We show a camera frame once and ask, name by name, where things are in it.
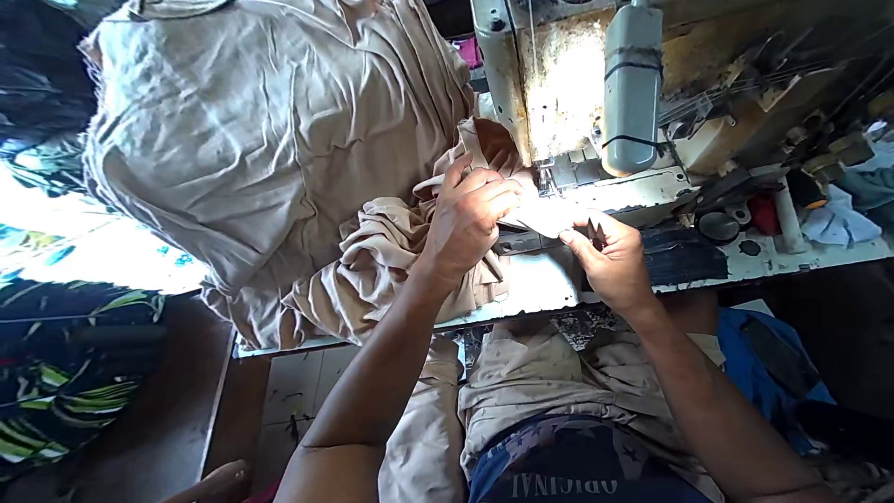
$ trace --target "hand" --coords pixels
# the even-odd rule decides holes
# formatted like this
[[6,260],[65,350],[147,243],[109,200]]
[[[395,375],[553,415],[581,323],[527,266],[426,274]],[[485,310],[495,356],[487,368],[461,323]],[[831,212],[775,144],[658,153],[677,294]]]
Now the hand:
[[594,226],[603,227],[605,247],[601,252],[578,231],[562,231],[559,237],[578,256],[593,291],[630,321],[628,317],[658,302],[649,283],[639,231],[595,210],[576,215],[574,225],[586,226],[588,218],[593,219]]
[[466,154],[447,169],[418,261],[454,286],[496,242],[497,219],[519,204],[522,193],[518,182],[490,169],[477,167],[463,179],[471,161]]

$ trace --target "green leaf pattern fabric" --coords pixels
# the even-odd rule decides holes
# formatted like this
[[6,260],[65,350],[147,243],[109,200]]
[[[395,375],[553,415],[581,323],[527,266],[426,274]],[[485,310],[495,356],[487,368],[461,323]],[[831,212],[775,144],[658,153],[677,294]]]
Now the green leaf pattern fabric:
[[[0,282],[0,482],[63,459],[121,414],[161,350],[157,339],[121,343],[163,311],[153,291]],[[91,327],[116,329],[98,342],[80,336]]]

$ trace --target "star print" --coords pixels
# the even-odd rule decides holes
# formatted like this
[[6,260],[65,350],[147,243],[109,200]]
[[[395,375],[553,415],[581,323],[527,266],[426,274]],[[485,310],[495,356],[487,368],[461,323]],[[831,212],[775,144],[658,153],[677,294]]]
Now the star print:
[[624,452],[622,452],[621,454],[629,457],[630,460],[633,461],[634,463],[639,463],[639,460],[637,459],[637,450],[636,449],[630,449],[630,448],[627,448],[627,446],[622,447],[622,449],[624,449]]

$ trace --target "tan cloth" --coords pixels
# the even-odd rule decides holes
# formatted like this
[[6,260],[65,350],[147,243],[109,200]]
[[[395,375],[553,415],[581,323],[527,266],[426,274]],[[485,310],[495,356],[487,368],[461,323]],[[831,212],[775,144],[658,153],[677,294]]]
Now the tan cloth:
[[[501,149],[515,149],[502,125],[473,117],[460,121],[457,131],[460,141],[435,161],[434,176],[413,189],[420,200],[417,206],[397,198],[378,198],[365,204],[358,214],[359,230],[346,235],[341,243],[342,257],[309,281],[297,282],[285,296],[283,305],[295,310],[296,340],[307,340],[322,331],[363,343],[391,307],[410,266],[422,252],[443,174],[467,151],[472,153],[472,167],[495,169],[519,180],[526,194],[537,199],[531,170],[518,158],[489,166]],[[507,293],[508,282],[502,279],[511,274],[508,264],[508,259],[488,252],[444,302],[437,321],[451,320]],[[283,316],[284,328],[292,323],[291,318],[291,313]]]
[[206,263],[203,298],[256,347],[301,342],[282,297],[365,202],[409,200],[473,109],[421,0],[132,0],[84,51],[91,191]]
[[[719,347],[716,337],[711,337],[692,338],[717,357]],[[452,391],[449,386],[454,381],[449,376],[439,381],[447,387],[441,388],[446,391],[440,394],[424,393],[430,388],[423,381],[417,384],[408,412],[389,439],[390,452],[385,455],[379,486],[382,490],[397,483],[394,481],[408,482],[401,482],[401,490],[389,492],[382,501],[428,501],[422,497],[428,488],[443,488],[450,482],[456,489],[453,493],[440,491],[444,498],[438,500],[461,501],[466,485],[456,482],[457,466],[468,478],[490,439],[539,413],[584,413],[626,425],[645,448],[666,460],[707,498],[724,500],[704,468],[686,454],[688,449],[673,425],[658,379],[635,334],[601,331],[578,355],[552,328],[527,340],[495,330],[485,336],[468,384],[460,389],[458,420],[445,407],[450,396],[446,391]],[[464,427],[465,440],[454,421]],[[415,438],[437,441],[416,442]],[[460,444],[461,454],[445,453]]]
[[383,503],[464,503],[466,477],[460,469],[462,426],[456,416],[459,348],[435,337],[422,375],[401,420],[388,438],[379,471]]
[[[398,198],[377,198],[363,205],[359,229],[346,236],[342,258],[295,284],[283,304],[299,316],[302,340],[316,329],[362,345],[391,307],[410,267],[426,243],[433,205],[411,208]],[[492,251],[463,277],[444,301],[437,321],[473,311],[507,291],[503,269]]]

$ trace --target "navy shirt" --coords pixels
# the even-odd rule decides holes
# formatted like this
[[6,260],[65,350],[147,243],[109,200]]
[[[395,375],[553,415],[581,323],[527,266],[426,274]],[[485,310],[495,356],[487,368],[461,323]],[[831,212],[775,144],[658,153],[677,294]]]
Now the navy shirt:
[[639,440],[588,415],[541,415],[504,431],[478,459],[470,503],[708,499]]

